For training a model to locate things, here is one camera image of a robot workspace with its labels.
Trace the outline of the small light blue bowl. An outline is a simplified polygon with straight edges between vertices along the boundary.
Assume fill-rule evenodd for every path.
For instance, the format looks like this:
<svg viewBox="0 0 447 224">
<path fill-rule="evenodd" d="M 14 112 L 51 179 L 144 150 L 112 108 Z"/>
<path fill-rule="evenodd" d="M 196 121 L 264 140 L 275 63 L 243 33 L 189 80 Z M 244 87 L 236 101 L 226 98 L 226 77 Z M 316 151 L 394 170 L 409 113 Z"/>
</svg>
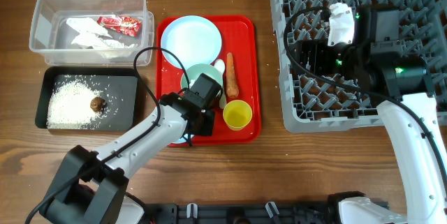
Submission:
<svg viewBox="0 0 447 224">
<path fill-rule="evenodd" d="M 177 141 L 172 142 L 172 144 L 189 144 L 192 141 L 194 135 L 192 134 L 184 134 Z"/>
</svg>

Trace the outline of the yellow plastic cup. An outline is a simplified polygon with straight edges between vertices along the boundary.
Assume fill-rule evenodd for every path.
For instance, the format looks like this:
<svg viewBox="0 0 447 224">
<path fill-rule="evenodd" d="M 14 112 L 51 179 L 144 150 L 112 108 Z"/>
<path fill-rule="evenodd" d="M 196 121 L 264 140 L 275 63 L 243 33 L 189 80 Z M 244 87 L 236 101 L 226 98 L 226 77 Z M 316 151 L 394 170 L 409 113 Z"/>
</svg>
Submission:
<svg viewBox="0 0 447 224">
<path fill-rule="evenodd" d="M 242 130 L 253 116 L 251 106 L 243 100 L 232 100 L 223 109 L 223 120 L 231 130 Z"/>
</svg>

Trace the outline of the green bowl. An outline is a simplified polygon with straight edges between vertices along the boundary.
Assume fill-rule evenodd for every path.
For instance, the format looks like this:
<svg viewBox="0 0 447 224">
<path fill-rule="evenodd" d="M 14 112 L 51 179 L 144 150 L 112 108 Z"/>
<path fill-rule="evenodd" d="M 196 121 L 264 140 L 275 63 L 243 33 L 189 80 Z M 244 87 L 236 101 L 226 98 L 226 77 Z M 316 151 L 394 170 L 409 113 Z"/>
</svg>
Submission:
<svg viewBox="0 0 447 224">
<path fill-rule="evenodd" d="M 186 74 L 188 75 L 190 86 L 198 79 L 201 74 L 206 74 L 215 80 L 222 87 L 224 85 L 223 74 L 218 71 L 214 66 L 209 64 L 196 64 L 194 66 L 186 69 Z"/>
</svg>

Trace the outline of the brown food scrap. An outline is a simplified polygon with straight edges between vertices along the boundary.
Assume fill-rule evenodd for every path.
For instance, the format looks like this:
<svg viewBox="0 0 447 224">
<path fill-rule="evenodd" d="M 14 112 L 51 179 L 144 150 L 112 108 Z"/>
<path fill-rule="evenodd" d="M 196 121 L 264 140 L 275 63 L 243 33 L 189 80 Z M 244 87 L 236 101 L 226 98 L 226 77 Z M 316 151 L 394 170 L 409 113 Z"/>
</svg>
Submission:
<svg viewBox="0 0 447 224">
<path fill-rule="evenodd" d="M 95 97 L 90 102 L 90 108 L 94 112 L 101 112 L 106 107 L 106 101 L 101 97 Z"/>
</svg>

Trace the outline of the white rice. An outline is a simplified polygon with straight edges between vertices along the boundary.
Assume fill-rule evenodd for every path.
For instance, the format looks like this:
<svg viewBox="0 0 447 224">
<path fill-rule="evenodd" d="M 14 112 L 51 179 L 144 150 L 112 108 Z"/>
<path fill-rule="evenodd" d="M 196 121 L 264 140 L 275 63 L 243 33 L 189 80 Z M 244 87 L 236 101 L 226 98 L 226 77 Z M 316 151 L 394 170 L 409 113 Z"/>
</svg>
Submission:
<svg viewBox="0 0 447 224">
<path fill-rule="evenodd" d="M 95 97 L 106 101 L 101 112 L 94 112 L 90 102 Z M 104 90 L 93 89 L 82 80 L 59 84 L 50 96 L 46 126 L 49 129 L 96 130 L 102 121 L 118 115 L 117 99 Z"/>
</svg>

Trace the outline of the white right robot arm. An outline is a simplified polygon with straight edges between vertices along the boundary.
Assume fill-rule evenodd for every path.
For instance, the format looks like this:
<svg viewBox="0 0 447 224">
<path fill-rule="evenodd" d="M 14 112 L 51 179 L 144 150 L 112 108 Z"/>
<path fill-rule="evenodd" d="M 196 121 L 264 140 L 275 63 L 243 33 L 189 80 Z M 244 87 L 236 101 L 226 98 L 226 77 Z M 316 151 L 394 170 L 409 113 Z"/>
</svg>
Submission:
<svg viewBox="0 0 447 224">
<path fill-rule="evenodd" d="M 376 106 L 397 159 L 406 215 L 374 204 L 361 193 L 332 197 L 336 223 L 445 223 L 446 148 L 435 88 L 426 61 L 404 52 L 400 12 L 392 6 L 342 3 L 318 12 L 329 24 L 328 47 L 341 72 L 358 81 L 354 91 Z"/>
</svg>

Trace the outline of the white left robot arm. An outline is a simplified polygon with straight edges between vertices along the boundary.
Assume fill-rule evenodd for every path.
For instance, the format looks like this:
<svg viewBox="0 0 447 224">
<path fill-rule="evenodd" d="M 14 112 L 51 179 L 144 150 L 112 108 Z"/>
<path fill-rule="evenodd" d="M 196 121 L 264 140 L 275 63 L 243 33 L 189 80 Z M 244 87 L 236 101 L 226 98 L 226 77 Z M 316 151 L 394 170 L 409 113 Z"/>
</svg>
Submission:
<svg viewBox="0 0 447 224">
<path fill-rule="evenodd" d="M 210 135 L 214 117 L 206 110 L 220 91 L 202 73 L 183 94 L 163 95 L 151 115 L 115 141 L 93 151 L 72 148 L 34 211 L 51 223 L 138 223 L 144 209 L 126 198 L 129 180 L 184 134 Z"/>
</svg>

